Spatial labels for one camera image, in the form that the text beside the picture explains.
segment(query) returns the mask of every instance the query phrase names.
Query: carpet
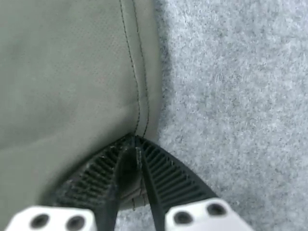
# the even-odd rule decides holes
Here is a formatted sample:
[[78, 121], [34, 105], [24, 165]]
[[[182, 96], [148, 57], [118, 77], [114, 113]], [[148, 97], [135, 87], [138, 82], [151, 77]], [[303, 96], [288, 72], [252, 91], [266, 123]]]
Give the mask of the carpet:
[[[308, 229], [308, 3], [155, 0], [159, 144], [256, 231]], [[150, 207], [116, 230], [154, 230]]]

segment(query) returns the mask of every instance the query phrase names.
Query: white plastic part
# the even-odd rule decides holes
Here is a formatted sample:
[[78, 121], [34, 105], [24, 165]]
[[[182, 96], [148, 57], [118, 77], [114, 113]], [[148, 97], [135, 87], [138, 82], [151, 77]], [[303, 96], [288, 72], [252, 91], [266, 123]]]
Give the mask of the white plastic part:
[[[33, 228], [31, 222], [42, 214], [48, 216], [46, 225]], [[66, 225], [75, 216], [84, 218], [84, 224], [78, 231], [97, 231], [94, 214], [88, 209], [46, 206], [32, 206], [15, 214], [5, 231], [68, 231]]]
[[[223, 215], [211, 215], [210, 205], [220, 205], [225, 210]], [[177, 224], [175, 216], [179, 212], [188, 213], [192, 221]], [[212, 198], [187, 205], [172, 207], [166, 214], [166, 231], [253, 231], [253, 229], [235, 213], [229, 204], [219, 198]]]

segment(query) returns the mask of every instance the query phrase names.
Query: black ridged grip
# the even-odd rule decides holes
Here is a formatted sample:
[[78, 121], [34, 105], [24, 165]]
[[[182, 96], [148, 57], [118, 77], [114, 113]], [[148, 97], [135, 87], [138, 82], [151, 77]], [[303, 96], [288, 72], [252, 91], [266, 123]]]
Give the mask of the black ridged grip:
[[189, 168], [156, 144], [138, 137], [142, 172], [157, 231], [171, 207], [217, 197]]
[[53, 195], [53, 206], [87, 208], [99, 231], [114, 230], [120, 194], [127, 176], [136, 171], [134, 136], [128, 135], [99, 151], [64, 181]]

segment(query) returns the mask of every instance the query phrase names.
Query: screw hole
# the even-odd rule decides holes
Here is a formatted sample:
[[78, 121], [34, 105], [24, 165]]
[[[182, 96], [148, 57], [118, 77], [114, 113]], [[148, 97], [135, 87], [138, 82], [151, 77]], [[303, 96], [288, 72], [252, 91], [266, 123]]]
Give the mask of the screw hole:
[[211, 204], [207, 207], [207, 211], [210, 215], [221, 216], [225, 215], [227, 212], [225, 208], [219, 204]]
[[177, 224], [189, 224], [192, 220], [191, 215], [187, 212], [178, 212], [174, 216], [174, 221]]
[[75, 216], [68, 220], [66, 228], [70, 231], [78, 231], [83, 228], [85, 219], [82, 216]]
[[33, 218], [33, 220], [31, 221], [31, 227], [33, 229], [43, 228], [48, 223], [48, 220], [49, 216], [47, 214], [40, 214]]

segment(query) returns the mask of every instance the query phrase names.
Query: stitching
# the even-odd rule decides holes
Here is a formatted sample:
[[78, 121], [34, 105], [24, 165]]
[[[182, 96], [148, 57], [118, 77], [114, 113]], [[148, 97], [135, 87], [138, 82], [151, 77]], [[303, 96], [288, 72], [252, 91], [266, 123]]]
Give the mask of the stitching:
[[150, 102], [149, 102], [149, 93], [148, 93], [148, 83], [147, 83], [147, 77], [146, 77], [145, 61], [144, 61], [144, 56], [143, 56], [141, 37], [140, 37], [140, 33], [139, 33], [139, 24], [138, 24], [138, 18], [137, 18], [137, 13], [136, 13], [135, 0], [132, 0], [132, 2], [133, 2], [134, 13], [135, 13], [135, 18], [136, 18], [137, 34], [138, 34], [139, 42], [140, 42], [139, 44], [140, 44], [142, 64], [143, 64], [143, 69], [144, 69], [144, 79], [145, 79], [145, 97], [146, 97], [146, 103], [147, 103], [147, 109], [148, 109], [148, 116], [147, 116], [147, 120], [146, 120], [146, 125], [145, 125], [145, 129], [144, 129], [144, 133], [142, 135], [142, 137], [144, 137], [144, 135], [145, 135], [145, 133], [148, 129], [149, 120], [150, 120]]
[[121, 16], [122, 16], [122, 22], [123, 22], [123, 27], [124, 27], [124, 32], [125, 32], [126, 43], [127, 43], [127, 47], [128, 47], [128, 52], [129, 52], [130, 61], [131, 61], [131, 67], [133, 68], [134, 77], [135, 77], [135, 81], [136, 81], [136, 87], [137, 87], [138, 119], [137, 119], [137, 124], [136, 124], [135, 131], [134, 131], [134, 133], [136, 133], [137, 128], [138, 128], [138, 125], [139, 125], [139, 122], [140, 122], [139, 88], [138, 88], [138, 82], [137, 82], [136, 71], [135, 71], [135, 68], [134, 68], [133, 59], [132, 59], [132, 57], [131, 57], [131, 52], [130, 52], [128, 37], [127, 37], [127, 32], [126, 32], [126, 26], [125, 26], [125, 22], [124, 22], [122, 0], [119, 0], [119, 2], [120, 2]]

